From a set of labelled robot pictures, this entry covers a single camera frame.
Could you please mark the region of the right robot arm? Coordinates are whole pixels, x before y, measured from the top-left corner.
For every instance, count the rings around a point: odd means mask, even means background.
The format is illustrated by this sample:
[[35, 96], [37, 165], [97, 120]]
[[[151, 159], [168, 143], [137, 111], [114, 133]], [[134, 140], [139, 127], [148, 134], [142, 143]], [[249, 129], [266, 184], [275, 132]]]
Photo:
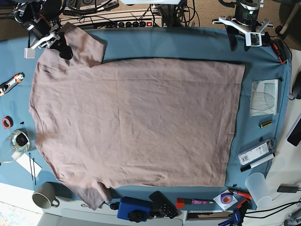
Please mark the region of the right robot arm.
[[70, 60], [72, 49], [67, 45], [64, 32], [61, 30], [59, 16], [66, 7], [65, 0], [17, 0], [12, 12], [15, 20], [34, 36], [28, 42], [25, 53], [36, 48], [49, 48], [59, 52], [63, 59]]

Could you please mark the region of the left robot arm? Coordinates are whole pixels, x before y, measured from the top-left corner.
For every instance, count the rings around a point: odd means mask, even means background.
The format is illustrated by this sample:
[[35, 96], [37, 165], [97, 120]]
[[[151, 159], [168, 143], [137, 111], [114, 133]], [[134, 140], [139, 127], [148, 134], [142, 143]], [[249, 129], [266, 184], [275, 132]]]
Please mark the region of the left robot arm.
[[234, 8], [233, 16], [220, 16], [212, 21], [212, 24], [223, 24], [226, 28], [230, 42], [231, 51], [238, 47], [237, 36], [245, 38], [244, 49], [248, 51], [251, 47], [269, 46], [271, 37], [267, 31], [268, 27], [274, 27], [268, 19], [262, 22], [258, 20], [258, 14], [262, 5], [261, 0], [234, 0], [232, 2], [219, 1], [225, 7]]

